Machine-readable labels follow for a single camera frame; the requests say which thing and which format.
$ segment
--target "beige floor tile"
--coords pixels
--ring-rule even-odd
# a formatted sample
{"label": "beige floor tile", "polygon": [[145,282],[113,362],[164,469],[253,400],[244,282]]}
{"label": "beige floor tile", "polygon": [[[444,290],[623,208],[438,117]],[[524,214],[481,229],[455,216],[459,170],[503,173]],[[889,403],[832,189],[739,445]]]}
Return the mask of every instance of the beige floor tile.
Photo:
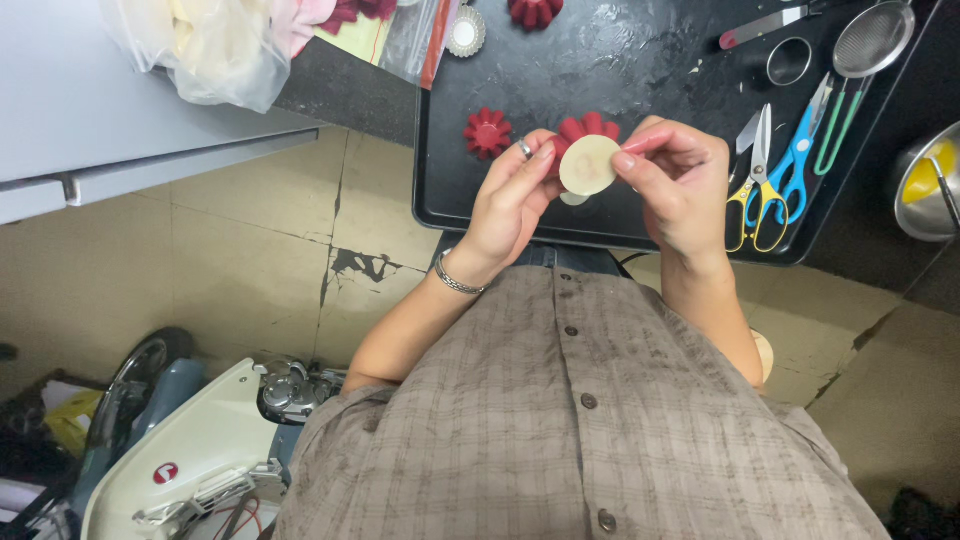
{"label": "beige floor tile", "polygon": [[878,513],[906,485],[956,503],[958,358],[960,318],[905,304],[810,407]]}
{"label": "beige floor tile", "polygon": [[782,271],[748,320],[770,340],[777,365],[829,378],[856,337],[898,302],[893,293],[801,266]]}
{"label": "beige floor tile", "polygon": [[169,203],[127,195],[0,227],[0,396],[64,368],[108,381],[173,317]]}
{"label": "beige floor tile", "polygon": [[329,248],[176,205],[173,216],[178,323],[309,359]]}
{"label": "beige floor tile", "polygon": [[350,132],[334,245],[429,268],[441,233],[413,218],[413,170],[413,150]]}
{"label": "beige floor tile", "polygon": [[346,368],[367,332],[423,281],[423,273],[334,248],[327,281],[316,354],[324,365]]}
{"label": "beige floor tile", "polygon": [[136,195],[141,197],[147,197],[149,199],[156,199],[163,203],[171,202],[173,197],[173,185],[169,182],[166,184],[155,185],[153,187],[148,187],[146,189],[141,189],[134,192]]}
{"label": "beige floor tile", "polygon": [[749,319],[784,270],[775,266],[741,262],[735,262],[732,266],[736,276],[736,296],[740,299],[744,316]]}
{"label": "beige floor tile", "polygon": [[[634,280],[660,291],[660,254],[649,254],[631,260],[624,266]],[[733,264],[736,292],[744,316],[750,317],[760,299],[773,286],[783,270],[772,266]]]}
{"label": "beige floor tile", "polygon": [[660,291],[660,254],[652,253],[637,257],[623,266],[635,282]]}
{"label": "beige floor tile", "polygon": [[610,254],[613,255],[613,258],[617,260],[623,260],[631,255],[635,255],[636,252],[626,250],[610,250]]}
{"label": "beige floor tile", "polygon": [[172,183],[176,205],[330,243],[347,130]]}
{"label": "beige floor tile", "polygon": [[770,378],[763,384],[768,398],[785,404],[807,406],[817,397],[829,379],[813,377],[774,365]]}

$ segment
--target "wrist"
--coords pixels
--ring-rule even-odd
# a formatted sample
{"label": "wrist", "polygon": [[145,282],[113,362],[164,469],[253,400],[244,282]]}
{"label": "wrist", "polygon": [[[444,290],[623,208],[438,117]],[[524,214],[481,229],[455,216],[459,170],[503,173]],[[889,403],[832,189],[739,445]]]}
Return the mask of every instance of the wrist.
{"label": "wrist", "polygon": [[483,287],[490,284],[503,268],[462,247],[461,243],[444,257],[444,270],[457,283]]}
{"label": "wrist", "polygon": [[660,271],[671,275],[702,282],[724,282],[732,277],[733,268],[727,253],[723,250],[703,252],[696,255],[682,255],[675,250],[662,250]]}

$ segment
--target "motorcycle wheel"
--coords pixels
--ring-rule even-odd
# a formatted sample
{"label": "motorcycle wheel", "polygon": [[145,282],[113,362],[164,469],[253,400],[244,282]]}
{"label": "motorcycle wheel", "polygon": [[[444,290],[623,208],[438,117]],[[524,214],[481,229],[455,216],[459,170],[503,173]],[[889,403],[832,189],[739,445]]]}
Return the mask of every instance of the motorcycle wheel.
{"label": "motorcycle wheel", "polygon": [[156,383],[179,358],[193,354],[190,332],[168,327],[148,335],[133,348],[104,393],[86,438],[86,448],[111,449],[110,465],[120,459],[136,419],[150,402]]}

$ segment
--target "jeans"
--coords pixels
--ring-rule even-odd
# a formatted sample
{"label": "jeans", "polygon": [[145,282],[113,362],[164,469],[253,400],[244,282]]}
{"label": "jeans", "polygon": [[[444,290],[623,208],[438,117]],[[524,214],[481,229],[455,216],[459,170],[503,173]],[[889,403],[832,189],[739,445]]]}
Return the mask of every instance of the jeans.
{"label": "jeans", "polygon": [[[437,251],[433,254],[433,260],[436,261],[439,254],[456,246],[463,238],[463,233],[444,231],[440,243],[437,244]],[[545,268],[560,266],[574,272],[630,278],[630,275],[607,250],[537,241],[530,242],[511,266],[543,266]]]}

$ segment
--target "hand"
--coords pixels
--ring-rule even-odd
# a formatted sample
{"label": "hand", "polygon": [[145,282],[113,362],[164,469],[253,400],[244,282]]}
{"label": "hand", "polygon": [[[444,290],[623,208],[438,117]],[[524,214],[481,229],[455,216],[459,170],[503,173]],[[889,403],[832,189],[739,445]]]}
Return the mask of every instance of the hand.
{"label": "hand", "polygon": [[643,197],[643,221],[660,250],[687,266],[726,261],[727,143],[648,116],[621,148],[613,169]]}
{"label": "hand", "polygon": [[537,130],[523,138],[535,153],[529,161],[515,144],[493,162],[473,204],[467,235],[444,258],[451,278],[485,285],[530,243],[550,201],[563,191],[560,179],[547,180],[556,157],[553,142],[548,142],[553,135]]}

